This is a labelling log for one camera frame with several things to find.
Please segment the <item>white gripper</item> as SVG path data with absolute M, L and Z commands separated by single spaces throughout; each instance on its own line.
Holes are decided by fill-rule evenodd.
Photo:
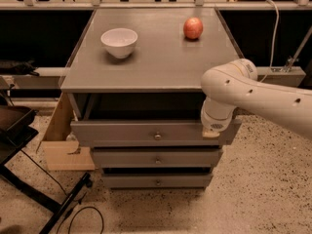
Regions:
M 203 138 L 219 137 L 219 132 L 225 131 L 232 121 L 232 113 L 224 119 L 215 119 L 205 111 L 201 111 L 201 122 L 206 129 L 202 131 Z

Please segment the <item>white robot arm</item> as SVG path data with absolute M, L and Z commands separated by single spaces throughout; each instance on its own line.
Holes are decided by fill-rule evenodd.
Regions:
M 201 88 L 206 95 L 201 121 L 209 131 L 225 131 L 234 109 L 240 107 L 312 139 L 312 91 L 259 82 L 257 68 L 248 59 L 209 69 Z

